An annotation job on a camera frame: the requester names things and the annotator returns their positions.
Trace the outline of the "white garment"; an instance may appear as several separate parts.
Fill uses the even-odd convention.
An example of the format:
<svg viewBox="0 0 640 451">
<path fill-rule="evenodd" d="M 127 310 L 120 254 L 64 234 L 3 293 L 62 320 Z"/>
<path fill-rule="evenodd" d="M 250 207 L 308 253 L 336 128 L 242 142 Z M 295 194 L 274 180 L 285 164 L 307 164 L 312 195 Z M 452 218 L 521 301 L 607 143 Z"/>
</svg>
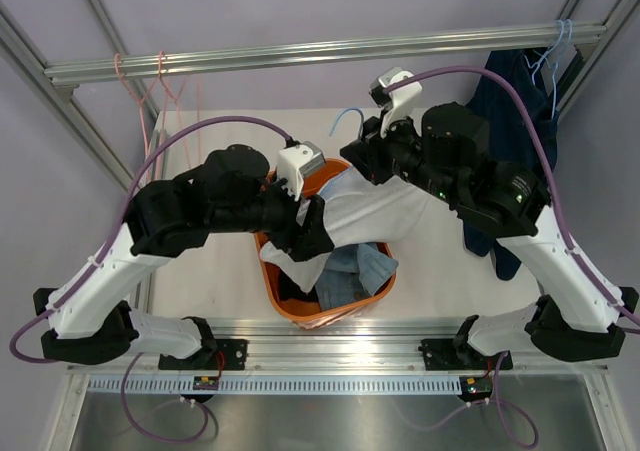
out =
<svg viewBox="0 0 640 451">
<path fill-rule="evenodd" d="M 324 229 L 334 248 L 365 243 L 394 243 L 404 239 L 421 218 L 430 196 L 393 176 L 374 185 L 355 167 L 331 178 L 317 193 L 325 202 Z M 310 292 L 323 272 L 332 251 L 294 262 L 270 242 L 259 256 L 280 268 L 303 292 Z"/>
</svg>

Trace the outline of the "black skirt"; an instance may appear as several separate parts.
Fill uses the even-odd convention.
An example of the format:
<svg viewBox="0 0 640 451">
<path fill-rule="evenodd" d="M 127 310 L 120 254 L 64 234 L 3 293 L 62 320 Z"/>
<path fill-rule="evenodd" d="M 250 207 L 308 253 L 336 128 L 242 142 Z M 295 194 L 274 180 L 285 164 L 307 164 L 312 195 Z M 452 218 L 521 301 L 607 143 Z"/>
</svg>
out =
<svg viewBox="0 0 640 451">
<path fill-rule="evenodd" d="M 284 272 L 278 275 L 277 295 L 281 301 L 298 300 L 305 303 L 318 303 L 319 298 L 315 288 L 309 292 L 304 292 L 301 288 Z"/>
</svg>

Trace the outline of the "pink hanger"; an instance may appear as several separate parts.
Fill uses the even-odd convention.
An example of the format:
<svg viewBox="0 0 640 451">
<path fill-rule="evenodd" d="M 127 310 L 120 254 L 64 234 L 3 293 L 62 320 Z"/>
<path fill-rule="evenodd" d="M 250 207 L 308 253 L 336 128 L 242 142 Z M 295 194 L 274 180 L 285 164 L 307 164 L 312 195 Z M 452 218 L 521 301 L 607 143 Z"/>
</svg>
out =
<svg viewBox="0 0 640 451">
<path fill-rule="evenodd" d="M 169 107 L 173 107 L 175 118 L 179 128 L 184 128 L 182 96 L 187 88 L 188 77 L 184 77 L 178 87 L 174 89 L 171 85 L 171 77 L 165 68 L 167 61 L 166 53 L 161 50 L 157 55 L 157 83 L 163 93 L 162 108 L 159 117 L 158 143 L 162 144 L 168 137 L 167 119 L 169 117 Z M 182 139 L 182 149 L 188 169 L 194 165 L 199 165 L 202 161 L 202 136 L 200 131 L 195 132 L 194 142 L 190 138 Z"/>
<path fill-rule="evenodd" d="M 162 77 L 163 58 L 164 58 L 164 52 L 160 51 L 156 60 L 157 76 L 152 80 L 150 87 L 144 92 L 135 91 L 133 87 L 128 83 L 128 81 L 125 79 L 125 74 L 121 70 L 122 55 L 120 53 L 116 53 L 113 58 L 114 70 L 116 72 L 118 81 L 126 89 L 127 93 L 136 103 L 136 106 L 138 108 L 139 122 L 140 122 L 140 128 L 141 128 L 142 140 L 143 140 L 144 159 L 148 158 L 149 149 L 150 149 L 149 135 L 147 132 L 147 125 L 146 125 L 146 118 L 145 118 L 145 104 L 150 99 L 150 96 L 155 84 Z"/>
</svg>

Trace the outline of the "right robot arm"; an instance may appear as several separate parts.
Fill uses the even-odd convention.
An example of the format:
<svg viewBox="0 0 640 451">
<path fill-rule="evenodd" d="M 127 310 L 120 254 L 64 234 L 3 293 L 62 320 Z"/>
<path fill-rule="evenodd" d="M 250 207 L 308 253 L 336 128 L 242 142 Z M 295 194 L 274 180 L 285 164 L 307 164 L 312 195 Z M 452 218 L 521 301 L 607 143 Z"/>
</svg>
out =
<svg viewBox="0 0 640 451">
<path fill-rule="evenodd" d="M 577 264 L 563 245 L 546 185 L 525 166 L 487 153 L 489 125 L 455 102 L 427 110 L 388 131 L 378 117 L 340 150 L 374 185 L 392 177 L 445 202 L 464 223 L 493 237 L 524 264 L 543 289 L 534 303 L 496 316 L 471 315 L 445 344 L 425 340 L 427 369 L 480 370 L 512 351 L 540 351 L 575 363 L 614 358 L 626 333 L 620 315 L 637 292 Z"/>
</svg>

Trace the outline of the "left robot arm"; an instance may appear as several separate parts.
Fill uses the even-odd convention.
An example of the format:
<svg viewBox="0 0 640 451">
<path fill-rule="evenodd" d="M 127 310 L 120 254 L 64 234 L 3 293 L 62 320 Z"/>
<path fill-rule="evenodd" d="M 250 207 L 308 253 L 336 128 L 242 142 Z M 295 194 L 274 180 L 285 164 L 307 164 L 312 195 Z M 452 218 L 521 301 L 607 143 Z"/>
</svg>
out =
<svg viewBox="0 0 640 451">
<path fill-rule="evenodd" d="M 220 233 L 262 233 L 293 261 L 333 250 L 324 201 L 303 199 L 304 181 L 325 165 L 310 142 L 293 142 L 269 167 L 257 150 L 235 144 L 204 164 L 139 190 L 111 241 L 63 288 L 41 288 L 34 305 L 49 328 L 45 358 L 98 365 L 129 352 L 159 355 L 163 370 L 212 369 L 222 361 L 203 318 L 162 318 L 135 310 L 126 294 L 184 251 Z"/>
</svg>

